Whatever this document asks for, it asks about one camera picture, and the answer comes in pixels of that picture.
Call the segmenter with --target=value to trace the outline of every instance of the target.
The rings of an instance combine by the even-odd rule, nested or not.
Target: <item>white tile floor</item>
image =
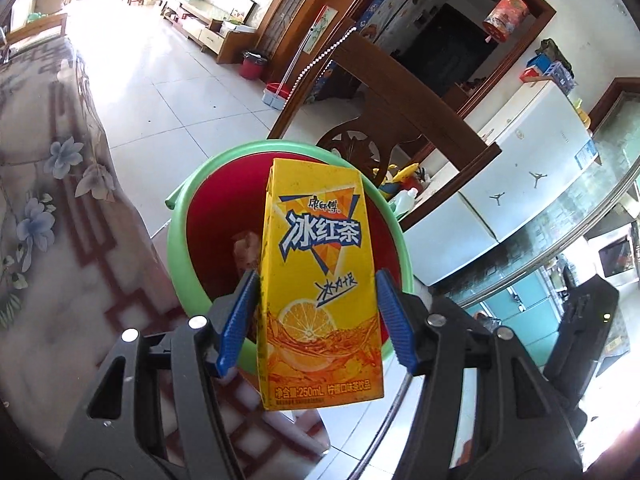
[[[261,101],[263,85],[218,65],[162,20],[157,7],[117,0],[85,0],[69,9],[68,33],[87,65],[117,178],[153,234],[170,218],[164,199],[208,157],[266,138],[278,112]],[[286,139],[315,144],[331,127],[358,115],[350,102],[305,106]],[[164,233],[154,242],[161,256]],[[420,295],[428,294],[420,288]],[[310,480],[344,480],[378,430],[406,373],[395,357],[385,363],[385,397],[323,408],[332,441]],[[380,450],[361,478],[390,480],[420,395],[414,380]]]

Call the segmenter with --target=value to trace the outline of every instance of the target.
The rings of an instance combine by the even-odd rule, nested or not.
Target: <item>silver bolt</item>
[[[125,343],[131,343],[133,341],[135,341],[136,339],[138,339],[138,331],[135,328],[127,328],[123,333],[122,333],[122,340]]]
[[[442,314],[431,314],[427,318],[427,323],[429,323],[431,326],[434,326],[436,328],[444,326],[446,322],[447,322],[447,318],[444,317]]]
[[[207,318],[204,316],[194,316],[189,320],[189,326],[194,330],[202,328],[207,324]]]
[[[513,330],[508,326],[500,326],[498,330],[495,331],[500,339],[504,339],[505,341],[509,341],[513,339]]]

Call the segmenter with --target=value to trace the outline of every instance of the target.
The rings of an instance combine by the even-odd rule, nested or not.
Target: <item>refrigerator door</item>
[[[546,85],[497,142],[502,153],[460,192],[501,242],[569,187],[596,151],[555,84]]]
[[[433,285],[498,242],[459,193],[404,233],[414,275]]]
[[[478,132],[478,136],[487,145],[494,142],[526,110],[548,84],[555,85],[553,81],[538,81],[522,85],[507,104]]]

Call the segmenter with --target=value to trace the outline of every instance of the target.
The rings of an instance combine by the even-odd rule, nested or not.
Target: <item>bucket handle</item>
[[[184,183],[180,184],[180,186],[174,189],[171,195],[164,199],[164,205],[171,211],[175,209],[175,203],[178,202],[178,197],[180,196],[180,193],[182,193],[183,187]]]

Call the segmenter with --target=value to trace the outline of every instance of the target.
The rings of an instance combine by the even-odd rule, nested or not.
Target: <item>green bucket rim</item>
[[[243,156],[265,152],[295,153],[297,155],[306,155],[315,158],[326,164],[353,168],[346,160],[317,146],[300,144],[290,140],[257,140],[236,146],[220,155],[211,157],[187,177],[187,179],[167,197],[164,203],[173,211],[167,235],[169,276],[174,284],[178,300],[180,300],[180,304],[188,316],[206,314],[211,307],[211,300],[200,285],[200,280],[198,280],[193,265],[191,264],[187,246],[186,219],[191,200],[201,184],[217,169]],[[404,244],[400,224],[385,199],[380,195],[371,181],[368,178],[363,178],[362,182],[365,193],[373,200],[373,203],[382,213],[391,231],[391,236],[396,245],[396,251],[398,252],[402,290],[412,293],[414,291],[414,273],[412,271],[409,253]],[[382,345],[382,358],[387,359],[392,352],[393,346],[391,339],[388,339]],[[238,366],[247,373],[257,374],[255,343],[248,339],[245,339],[242,345],[238,357]]]

